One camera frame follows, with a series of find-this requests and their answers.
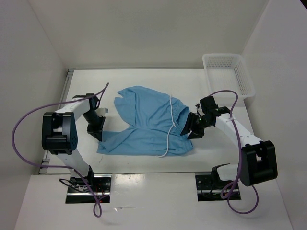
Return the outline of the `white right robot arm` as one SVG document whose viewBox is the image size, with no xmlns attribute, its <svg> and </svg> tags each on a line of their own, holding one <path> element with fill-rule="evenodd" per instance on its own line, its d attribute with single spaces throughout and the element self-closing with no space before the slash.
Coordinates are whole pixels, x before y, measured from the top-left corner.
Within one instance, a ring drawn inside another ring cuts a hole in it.
<svg viewBox="0 0 307 230">
<path fill-rule="evenodd" d="M 204 136 L 208 127 L 221 130 L 238 146 L 241 164 L 238 166 L 239 179 L 245 186 L 252 186 L 276 179 L 278 176 L 275 146 L 271 141 L 263 141 L 250 133 L 231 116 L 231 110 L 219 107 L 213 96 L 200 100 L 203 115 L 190 112 L 181 135 L 188 139 Z"/>
</svg>

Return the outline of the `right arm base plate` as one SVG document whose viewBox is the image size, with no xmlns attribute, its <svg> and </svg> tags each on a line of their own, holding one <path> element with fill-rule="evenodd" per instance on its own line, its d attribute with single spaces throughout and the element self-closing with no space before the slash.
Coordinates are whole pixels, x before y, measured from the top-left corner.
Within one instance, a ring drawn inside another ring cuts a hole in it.
<svg viewBox="0 0 307 230">
<path fill-rule="evenodd" d="M 198 202 L 222 201 L 221 190 L 231 181 L 213 181 L 209 173 L 195 174 Z"/>
</svg>

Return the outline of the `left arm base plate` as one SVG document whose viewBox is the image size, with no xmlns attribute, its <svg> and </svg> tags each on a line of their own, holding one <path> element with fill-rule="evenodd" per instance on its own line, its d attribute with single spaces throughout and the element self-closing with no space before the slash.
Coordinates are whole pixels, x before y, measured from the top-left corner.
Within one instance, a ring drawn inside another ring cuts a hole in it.
<svg viewBox="0 0 307 230">
<path fill-rule="evenodd" d="M 91 188 L 100 204 L 110 202 L 111 179 L 112 175 L 110 174 L 96 174 L 94 176 Z M 68 188 L 66 204 L 95 203 L 95 198 L 82 180 L 74 182 L 72 178 L 69 180 L 60 178 L 59 181 Z"/>
</svg>

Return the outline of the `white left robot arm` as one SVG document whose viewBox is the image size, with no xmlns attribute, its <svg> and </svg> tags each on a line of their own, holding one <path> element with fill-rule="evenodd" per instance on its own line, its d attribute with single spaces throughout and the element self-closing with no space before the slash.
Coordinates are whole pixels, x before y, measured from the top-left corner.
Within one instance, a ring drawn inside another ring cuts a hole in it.
<svg viewBox="0 0 307 230">
<path fill-rule="evenodd" d="M 55 112 L 46 112 L 42 123 L 42 147 L 56 155 L 69 168 L 73 184 L 84 191 L 95 188 L 94 172 L 77 150 L 78 135 L 76 121 L 83 117 L 87 133 L 98 141 L 102 140 L 104 115 L 97 113 L 100 99 L 93 93 L 76 95 L 72 103 Z"/>
</svg>

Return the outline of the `light blue shorts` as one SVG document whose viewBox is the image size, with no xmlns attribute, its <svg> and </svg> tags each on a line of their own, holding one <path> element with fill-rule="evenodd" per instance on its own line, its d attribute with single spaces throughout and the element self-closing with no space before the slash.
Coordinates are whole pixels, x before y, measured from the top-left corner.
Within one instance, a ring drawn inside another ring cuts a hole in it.
<svg viewBox="0 0 307 230">
<path fill-rule="evenodd" d="M 183 156 L 193 149 L 181 135 L 189 107 L 178 98 L 142 86 L 118 91 L 114 106 L 129 126 L 121 132 L 104 131 L 97 153 L 130 156 Z"/>
</svg>

